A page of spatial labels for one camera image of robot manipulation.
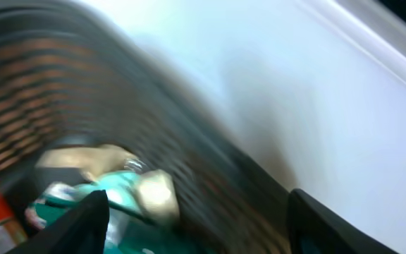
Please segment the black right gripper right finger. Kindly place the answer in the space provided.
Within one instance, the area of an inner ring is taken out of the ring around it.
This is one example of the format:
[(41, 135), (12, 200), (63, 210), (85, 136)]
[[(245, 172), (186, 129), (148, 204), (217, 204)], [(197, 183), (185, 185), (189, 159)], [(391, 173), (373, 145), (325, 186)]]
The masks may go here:
[(286, 226), (292, 253), (397, 254), (301, 189), (288, 196)]

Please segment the teal wet wipes pack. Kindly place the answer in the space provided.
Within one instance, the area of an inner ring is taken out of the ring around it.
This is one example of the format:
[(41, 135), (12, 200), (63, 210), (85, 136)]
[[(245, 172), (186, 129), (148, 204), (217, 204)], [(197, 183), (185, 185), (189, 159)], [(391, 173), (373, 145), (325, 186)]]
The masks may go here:
[(139, 178), (133, 171), (120, 171), (76, 186), (54, 182), (43, 192), (42, 199), (58, 207), (72, 207), (94, 191), (105, 191), (110, 208), (142, 218), (143, 214), (133, 197), (133, 186)]

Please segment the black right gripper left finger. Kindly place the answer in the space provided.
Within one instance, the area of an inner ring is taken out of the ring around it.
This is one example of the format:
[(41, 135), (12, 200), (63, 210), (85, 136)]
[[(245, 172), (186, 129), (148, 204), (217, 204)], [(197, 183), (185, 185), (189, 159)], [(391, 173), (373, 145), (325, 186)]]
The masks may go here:
[(45, 227), (9, 254), (103, 254), (109, 223), (106, 192), (96, 190), (79, 202), (52, 199), (28, 207), (31, 223)]

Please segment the green coffee sachet bag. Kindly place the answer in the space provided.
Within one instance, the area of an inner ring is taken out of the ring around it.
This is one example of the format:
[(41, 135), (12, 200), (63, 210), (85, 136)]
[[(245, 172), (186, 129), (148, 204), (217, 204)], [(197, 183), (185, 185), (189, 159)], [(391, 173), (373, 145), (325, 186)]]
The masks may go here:
[[(77, 206), (76, 201), (43, 200), (31, 203), (26, 219), (38, 229), (45, 229)], [(120, 210), (110, 210), (103, 254), (214, 254), (196, 239), (148, 225)]]

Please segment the beige bread bag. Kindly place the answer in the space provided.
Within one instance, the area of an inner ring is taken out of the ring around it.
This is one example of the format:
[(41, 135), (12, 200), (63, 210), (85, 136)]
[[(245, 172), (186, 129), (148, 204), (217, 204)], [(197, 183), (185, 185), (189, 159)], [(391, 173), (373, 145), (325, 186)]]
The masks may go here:
[(104, 174), (133, 171), (140, 176), (133, 186), (133, 197), (145, 223), (171, 226), (180, 218), (173, 177), (162, 169), (150, 169), (140, 158), (116, 145), (62, 147), (47, 150), (39, 158), (38, 169), (72, 169), (95, 182)]

